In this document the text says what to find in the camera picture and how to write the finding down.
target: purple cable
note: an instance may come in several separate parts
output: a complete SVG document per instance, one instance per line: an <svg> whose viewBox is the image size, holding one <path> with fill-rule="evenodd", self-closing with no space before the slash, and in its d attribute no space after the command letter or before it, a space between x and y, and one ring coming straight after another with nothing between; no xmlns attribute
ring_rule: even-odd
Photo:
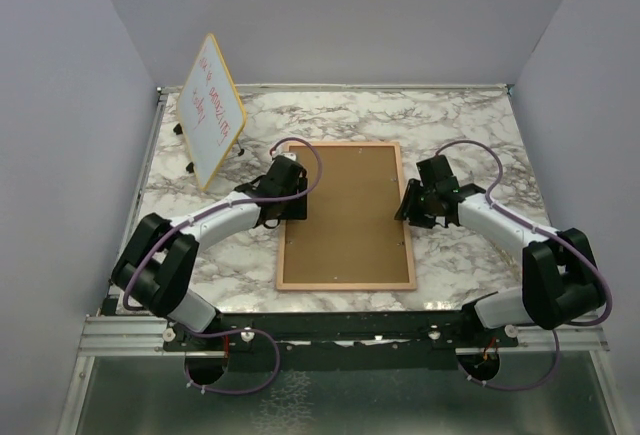
<svg viewBox="0 0 640 435"><path fill-rule="evenodd" d="M501 392L524 392L526 390L533 390L535 388L541 387L556 376L556 373L558 373L558 367L560 366L560 340L558 340L558 334L555 330L551 330L551 333L553 334L553 341L556 345L556 351L553 356L553 365L551 366L547 374L537 382L533 382L528 385L514 385L511 387L508 385L498 385L497 383L482 381L472 377L471 375L469 375L469 372L467 372L464 367L460 365L460 363L458 363L458 368L467 375L467 380L469 380L471 383L475 383L476 385L484 388L499 390Z"/></svg>
<svg viewBox="0 0 640 435"><path fill-rule="evenodd" d="M149 252L145 255L145 257L142 259L142 261L138 265L138 268L136 268L136 270L133 272L133 275L131 276L131 279L129 280L129 283L127 284L127 288L125 288L125 290L124 290L124 297L123 297L123 301L122 301L122 304L124 305L124 308L126 308L127 310L130 310L132 312L138 312L140 310L144 310L143 307L134 307L134 306L129 305L129 297L131 296L131 291L133 290L133 286L138 281L138 278L140 278L140 274L143 272L143 270L145 269L145 267L147 266L149 261L153 258L153 256L156 253L158 253L158 250L160 250L160 248L167 242L167 240L169 240L176 232L182 230L183 228L188 227L190 223L194 223L194 222L197 222L199 220L202 220L203 218L208 217L209 215L213 215L214 213L219 212L220 210L226 210L228 208L231 208L234 205L242 205L242 204L247 204L247 203L288 202L288 201L291 201L291 200L295 200L297 198L304 197L305 195L311 193L311 191L316 188L316 186L320 182L320 178L322 177L322 160L320 159L320 154L318 153L318 151L309 142L307 142L306 140L303 140L303 139L298 138L298 137L287 137L287 138L283 138L278 143L276 143L271 148L271 150L269 152L273 153L273 151L276 148L278 148L280 145L282 145L284 142L299 142L299 143L302 143L303 145L306 145L307 148L309 148L311 150L311 152L313 152L313 155L316 157L316 163L318 164L318 173L317 173L316 179L313 181L313 183L306 190L304 190L304 191L302 191L300 193L296 193L295 195L288 195L286 197L275 197L275 198L247 198L247 199L243 199L243 200L230 201L229 204L227 204L227 205L215 205L215 206L211 207L209 210L205 210L204 212L196 215L195 217L193 217L192 220L185 220L184 222L179 223L175 227L171 228L171 230L169 230L167 233L165 233L160 238L160 240L158 240L155 243L155 245L153 247L151 247L151 250L149 250Z"/></svg>
<svg viewBox="0 0 640 435"><path fill-rule="evenodd" d="M199 388L200 390L204 390L205 392L218 393L221 395L249 395L251 393L259 392L260 390L268 387L276 379L276 376L278 375L278 371L280 370L280 350L278 349L277 342L267 332L264 332L257 328L239 328L236 330L227 330L226 332L218 332L218 333L197 333L197 332L191 332L190 330L189 332L192 335L195 335L196 337L199 337L199 338L220 338L220 337L225 337L227 335L237 335L242 332L257 333L259 335L262 335L263 337L266 337L267 340L271 342L271 345L273 345L273 348L276 354L276 362L273 366L273 372L271 372L271 375L269 375L269 378L267 378L264 382L262 382L260 385L257 385L253 388L246 388L246 389L240 389L240 390L227 390L224 388L213 388L213 387L207 387L206 385L198 385L191 379L189 368L185 363L184 373L187 377L187 380L189 381L189 383L187 384L187 388L194 386L196 388Z"/></svg>
<svg viewBox="0 0 640 435"><path fill-rule="evenodd" d="M517 224L525 227L526 229L532 230L532 231L534 231L536 233L539 233L540 235L545 236L545 237L553 240L554 242L559 243L560 245L562 245L566 250L568 250L575 257L577 257L578 260L580 260L583 264L585 264L587 266L587 268L589 268L589 270L591 270L591 272L593 272L593 274L595 275L596 279L598 280L598 283L600 284L600 286L602 287L602 290L605 293L605 299L606 299L606 302L605 302L606 305L605 305L604 311L602 312L602 315L600 315L595 320L590 320L590 321L586 321L586 322L569 322L568 325L579 326L579 327L589 327L589 326L593 326L593 325L598 325L599 323L602 323L607 318L609 318L609 315L611 314L611 310L613 308L613 300L612 300L612 295L611 295L611 289L609 288L609 284L605 280L604 276L600 273L598 268L593 263L591 263L587 257L585 257L582 253L580 253L574 247L572 247L569 243L567 243L566 241L564 241L563 239L558 237L555 233L551 233L551 232L549 232L547 230L544 230L544 229L539 228L539 227L537 227L535 225L532 225L527 220L525 220L525 219L519 217L518 215L510 212L509 210L507 210L506 208L502 207L500 204L496 203L493 200L493 198L491 197L491 192L493 191L494 188L496 188L496 186L498 186L500 181L502 181L502 177L504 175L504 168L502 166L502 162L500 161L500 157L498 157L498 154L496 154L496 152L494 150L492 150L490 147L488 147L484 143L477 142L475 140L455 140L453 142L446 143L442 147L440 147L436 151L436 155L440 155L440 153L442 153L444 150L446 150L449 147L452 147L454 145L460 145L460 144L476 145L476 146L484 149L485 151L487 151L489 153L489 155L491 155L493 157L493 159L498 164L498 176L491 183L491 185L489 185L489 188L487 189L487 192L485 193L485 199L487 200L487 203L489 204L489 206L492 209L496 210L498 213L501 213L502 215L504 215L508 219L516 222ZM553 339L555 341L555 348L556 348L555 357L554 357L554 360L553 360L553 365L552 365L551 369L549 370L549 372L544 377L542 377L540 380L538 380L535 383L531 383L529 385L516 385L516 386L513 386L513 387L508 387L508 386L503 386L503 385L496 385L496 384L493 384L493 383L488 383L486 381L483 382L481 380L478 380L477 378L473 378L471 375L469 375L467 373L467 371L464 369L464 367L462 367L462 365L458 364L458 366L464 373L467 374L467 379L469 381L475 383L476 385L480 385L480 386L483 386L483 387L488 387L488 388L492 388L494 390L501 390L501 391L505 391L505 392L520 392L520 391L524 391L524 390L532 390L534 388L538 388L541 385L543 385L546 382L548 382L549 380L551 380L556 375L556 373L558 371L558 367L560 365L560 341L558 340L558 334L556 333L556 331L552 330L551 332L553 333Z"/></svg>

